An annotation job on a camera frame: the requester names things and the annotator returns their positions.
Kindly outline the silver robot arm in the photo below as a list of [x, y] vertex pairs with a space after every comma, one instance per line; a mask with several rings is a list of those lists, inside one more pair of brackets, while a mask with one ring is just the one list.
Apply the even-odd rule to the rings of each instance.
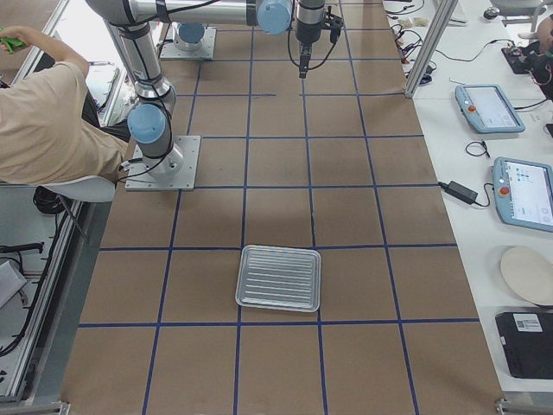
[[196, 50], [201, 46], [205, 31], [205, 26], [201, 23], [178, 23], [174, 43], [181, 50]]
[[237, 188], [266, 169], [307, 164], [309, 140], [344, 137], [342, 95], [323, 33], [341, 19], [322, 1], [93, 1], [134, 83], [141, 107], [165, 112], [174, 150], [146, 156], [152, 173], [178, 176], [197, 161], [200, 187]]

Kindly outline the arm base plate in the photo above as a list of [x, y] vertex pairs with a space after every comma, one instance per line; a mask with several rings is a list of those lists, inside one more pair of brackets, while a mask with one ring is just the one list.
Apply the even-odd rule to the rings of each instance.
[[161, 46], [162, 61], [211, 61], [214, 56], [217, 29], [205, 27], [197, 42], [185, 41], [180, 37], [178, 26], [172, 26]]
[[200, 136], [173, 136], [173, 148], [163, 159], [143, 155], [137, 144], [124, 188], [128, 191], [193, 190], [200, 154]]

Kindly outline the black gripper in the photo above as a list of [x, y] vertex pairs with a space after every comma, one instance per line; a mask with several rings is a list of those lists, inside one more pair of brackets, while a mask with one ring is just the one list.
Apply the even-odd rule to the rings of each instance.
[[331, 8], [298, 8], [296, 12], [296, 39], [299, 43], [299, 77], [306, 78], [312, 54], [312, 43], [319, 41], [321, 32], [330, 32], [329, 41], [335, 44], [341, 34], [342, 17]]

